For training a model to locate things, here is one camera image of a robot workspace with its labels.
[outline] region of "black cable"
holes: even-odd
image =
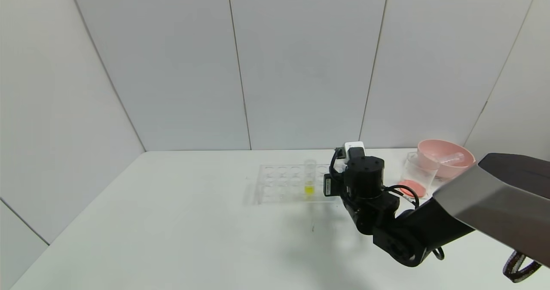
[[[438,247],[437,249],[433,250],[432,253],[436,256],[437,260],[443,260],[445,259],[445,253],[443,252],[442,247]]]
[[[385,188],[386,191],[391,191],[391,190],[396,190],[396,189],[409,190],[409,192],[411,192],[411,194],[414,196],[414,209],[416,210],[417,208],[420,207],[420,199],[419,199],[418,195],[416,194],[416,192],[411,187],[405,186],[405,185],[395,185],[395,186]]]
[[[340,173],[336,172],[336,170],[334,169],[334,163],[336,162],[336,157],[338,157],[338,149],[339,148],[334,149],[334,155],[332,155],[330,166],[328,167],[328,173],[330,174],[330,178],[332,178],[332,180],[336,182],[340,181],[340,176],[339,176]]]
[[[414,202],[414,200],[411,200],[410,197],[406,196],[403,192],[400,192],[400,191],[397,191],[397,190],[388,190],[388,192],[392,192],[394,194],[397,194],[401,198],[404,198],[405,200],[407,200],[407,202],[409,202],[410,204],[413,204],[415,206],[415,209],[416,209],[416,202]]]

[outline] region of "black robotic arm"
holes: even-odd
[[[324,194],[340,196],[358,231],[373,235],[375,245],[399,263],[418,266],[430,253],[443,260],[442,246],[477,229],[519,250],[517,254],[523,258],[525,253],[535,259],[518,272],[519,265],[512,261],[514,255],[510,258],[504,273],[514,282],[524,280],[541,264],[550,265],[546,245],[533,246],[545,243],[550,232],[550,162],[489,154],[420,206],[412,192],[415,209],[395,216],[400,200],[394,194],[402,195],[399,189],[408,187],[385,187],[383,159],[365,156],[363,143],[355,143],[359,145],[346,143],[335,149],[330,172],[324,176]],[[334,170],[336,159],[346,161],[342,173]],[[511,203],[516,208],[530,205],[531,210],[538,209],[540,216],[526,218],[527,214],[519,214],[510,218]],[[502,222],[509,226],[497,226]],[[525,233],[514,235],[514,229],[525,231],[525,227],[543,237],[529,242],[517,239]]]

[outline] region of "table surface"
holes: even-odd
[[[367,150],[397,183],[411,149]],[[511,249],[479,232],[405,267],[356,231],[340,201],[253,205],[260,165],[330,161],[332,150],[149,152],[68,227],[12,290],[547,289],[502,275]],[[400,210],[411,207],[401,202]]]

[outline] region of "wall seam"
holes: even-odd
[[[12,213],[15,214],[15,216],[16,216],[17,218],[19,218],[19,220],[20,220],[22,223],[24,223],[24,224],[29,228],[30,231],[33,231],[33,233],[34,233],[36,236],[38,236],[39,239],[41,239],[46,245],[49,246],[48,241],[47,241],[46,239],[44,239],[44,237],[43,237],[42,235],[40,235],[38,232],[36,232],[36,231],[33,229],[33,227],[31,227],[31,225],[29,225],[29,223],[26,222],[26,221],[20,216],[20,214],[18,214],[18,213],[17,213],[17,212],[16,212],[7,202],[6,202],[6,200],[4,200],[4,198],[0,197],[0,201],[1,201],[10,211],[12,211]]]
[[[231,14],[231,25],[233,27],[233,39],[235,39],[235,53],[237,55],[237,66],[239,67],[239,79],[241,81],[241,93],[242,93],[242,105],[244,106],[244,119],[246,121],[246,132],[248,132],[248,145],[250,150],[252,150],[252,139],[250,138],[250,126],[248,123],[248,114],[246,112],[246,100],[244,98],[244,86],[242,85],[242,73],[240,69],[240,58],[239,58],[239,47],[237,46],[237,35],[235,31],[235,21],[233,20],[233,8],[231,5],[231,0],[229,1],[229,13]]]
[[[512,43],[512,46],[510,47],[510,51],[508,52],[508,55],[506,56],[506,60],[502,64],[501,71],[498,73],[497,80],[495,80],[495,83],[493,84],[493,88],[491,88],[491,92],[487,96],[487,100],[485,100],[485,104],[483,105],[483,108],[481,109],[480,114],[476,118],[476,122],[474,123],[474,125],[472,126],[472,129],[470,130],[470,133],[466,137],[466,141],[464,141],[464,144],[463,144],[464,146],[466,145],[466,143],[470,139],[470,136],[472,135],[472,132],[474,131],[474,129],[477,125],[477,122],[479,121],[479,119],[481,117],[481,114],[483,114],[485,108],[487,107],[487,103],[489,102],[489,99],[491,99],[491,95],[493,94],[493,91],[495,90],[495,87],[497,86],[498,80],[501,78],[502,71],[504,70],[504,67],[506,67],[506,63],[508,63],[508,59],[510,58],[511,53],[514,50],[515,43],[517,41],[517,38],[519,37],[519,34],[521,33],[521,29],[523,28],[523,25],[525,24],[525,20],[527,19],[527,16],[529,15],[529,11],[531,10],[531,6],[533,5],[533,1],[534,0],[531,0],[531,2],[529,3],[529,7],[527,8],[527,12],[525,12],[525,16],[523,17],[523,21],[521,22],[521,25],[520,25],[519,29],[517,30],[517,34],[516,34],[516,37],[514,39],[514,42]]]
[[[130,125],[132,126],[132,129],[134,130],[134,133],[137,137],[137,140],[141,144],[141,147],[143,148],[143,151],[147,151],[147,149],[145,149],[145,145],[143,145],[143,141],[141,141],[141,138],[139,137],[139,134],[137,133],[136,127],[134,126],[134,123],[132,122],[132,119],[130,118],[130,115],[128,114],[128,111],[126,110],[124,104],[122,103],[122,100],[120,99],[120,95],[118,95],[118,92],[116,91],[116,88],[114,87],[113,81],[110,78],[109,72],[107,71],[107,67],[105,66],[105,63],[104,63],[104,61],[103,61],[103,59],[102,59],[102,57],[101,57],[101,55],[98,51],[98,47],[96,46],[96,44],[94,42],[94,39],[92,38],[92,35],[90,33],[90,29],[88,29],[88,25],[86,24],[86,20],[84,19],[84,15],[82,14],[82,10],[80,9],[78,1],[77,0],[73,0],[73,1],[74,1],[75,6],[76,6],[76,9],[78,10],[78,14],[80,15],[80,19],[82,20],[82,23],[84,24],[84,29],[86,29],[86,33],[88,34],[88,38],[90,39],[90,42],[92,42],[92,46],[94,47],[94,51],[96,52],[96,55],[98,56],[98,59],[100,60],[101,66],[102,66],[105,74],[107,75],[110,86],[113,89],[114,94],[116,95],[116,98],[117,98],[118,102],[120,103],[120,106],[122,106],[122,110],[124,110],[124,113],[126,114],[126,118],[128,118],[128,121],[130,122]]]
[[[371,78],[369,80],[369,89],[367,90],[367,98],[365,100],[365,109],[363,110],[363,119],[361,120],[361,128],[359,129],[359,138],[357,139],[357,141],[361,140],[361,134],[363,133],[363,125],[365,124],[365,116],[367,114],[367,102],[369,102],[369,95],[371,94],[371,87],[373,86],[373,75],[375,73],[376,57],[378,55],[378,49],[379,49],[379,45],[380,45],[380,37],[382,36],[382,26],[384,24],[385,10],[386,10],[387,4],[388,4],[388,0],[385,0],[384,1],[384,9],[382,11],[382,19],[380,21],[379,37],[378,37],[378,40],[376,42],[375,57],[373,59],[373,68],[371,70]]]

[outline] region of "pink dish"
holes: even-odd
[[[466,148],[443,140],[424,140],[418,143],[418,159],[424,168],[433,168],[436,159],[443,158],[454,153],[462,153],[464,160],[453,165],[440,165],[436,176],[441,178],[454,178],[476,163],[475,157]]]
[[[419,197],[419,198],[422,198],[423,196],[426,195],[426,188],[424,188],[424,186],[422,186],[421,184],[415,182],[414,180],[402,180],[401,182],[398,182],[397,185],[403,185],[403,186],[407,186],[407,187],[410,187],[412,190],[414,190],[414,192],[416,192],[416,195]],[[406,189],[403,189],[403,188],[399,188],[399,190],[401,192],[403,192],[405,195],[407,196],[410,196],[411,198],[413,198],[413,194],[409,191],[409,190],[406,190]]]

